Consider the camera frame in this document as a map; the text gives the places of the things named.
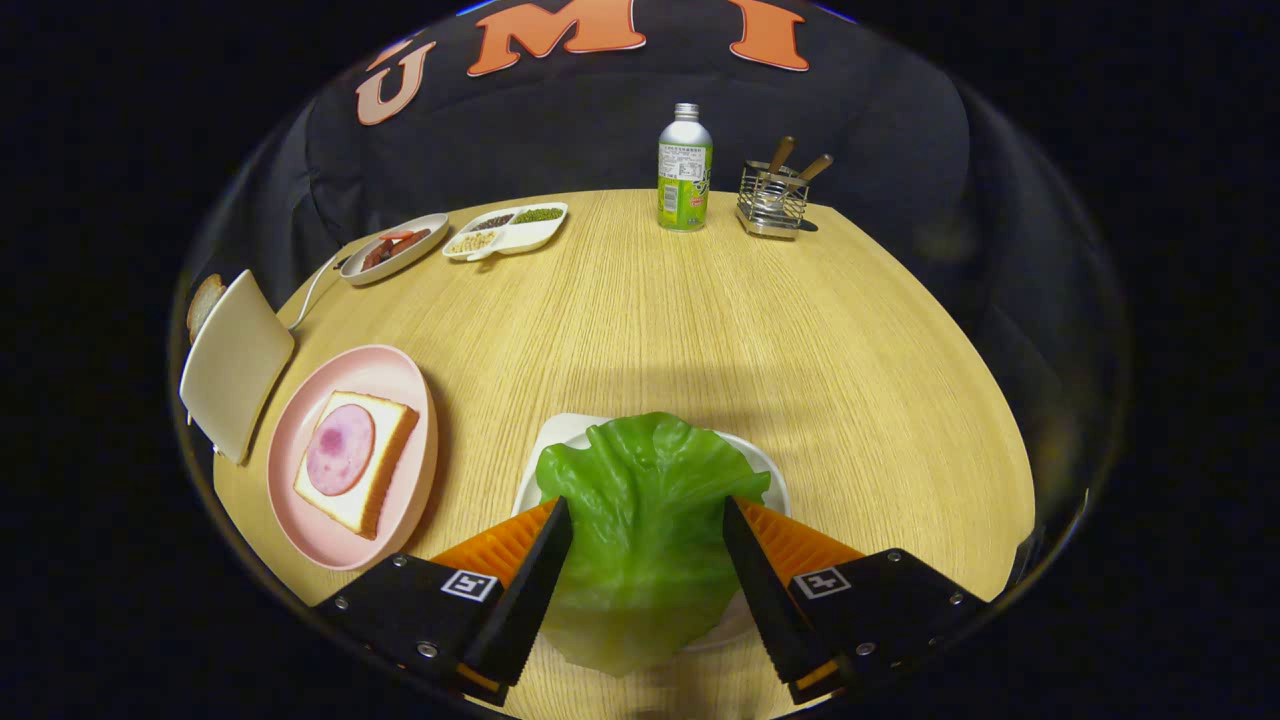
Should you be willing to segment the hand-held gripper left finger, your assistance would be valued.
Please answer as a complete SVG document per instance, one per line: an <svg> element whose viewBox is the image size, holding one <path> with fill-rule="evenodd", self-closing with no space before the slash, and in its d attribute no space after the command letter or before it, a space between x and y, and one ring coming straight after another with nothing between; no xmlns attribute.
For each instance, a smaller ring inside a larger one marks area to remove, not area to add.
<svg viewBox="0 0 1280 720"><path fill-rule="evenodd" d="M339 638L434 694L502 706L573 539L554 498L433 559L394 553L316 606Z"/></svg>

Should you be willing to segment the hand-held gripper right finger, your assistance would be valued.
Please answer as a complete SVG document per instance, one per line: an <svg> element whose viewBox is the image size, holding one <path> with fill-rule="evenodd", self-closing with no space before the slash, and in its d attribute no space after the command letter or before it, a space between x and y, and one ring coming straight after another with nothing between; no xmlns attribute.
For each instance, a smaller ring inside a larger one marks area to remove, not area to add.
<svg viewBox="0 0 1280 720"><path fill-rule="evenodd" d="M799 705L891 683L987 607L906 550L863 553L744 497L724 501L722 529L765 652Z"/></svg>

